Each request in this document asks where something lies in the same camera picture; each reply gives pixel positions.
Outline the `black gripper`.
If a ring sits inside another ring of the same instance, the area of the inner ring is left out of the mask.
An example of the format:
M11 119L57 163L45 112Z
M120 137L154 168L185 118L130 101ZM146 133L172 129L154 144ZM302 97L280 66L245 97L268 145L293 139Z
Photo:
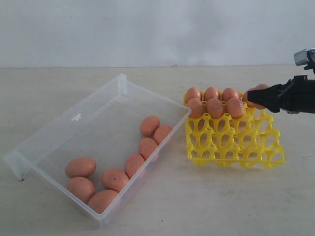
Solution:
M314 114L315 80L309 79L307 75L297 75L283 86L276 84L248 91L248 101L263 106L272 113L279 113L282 109L290 114Z

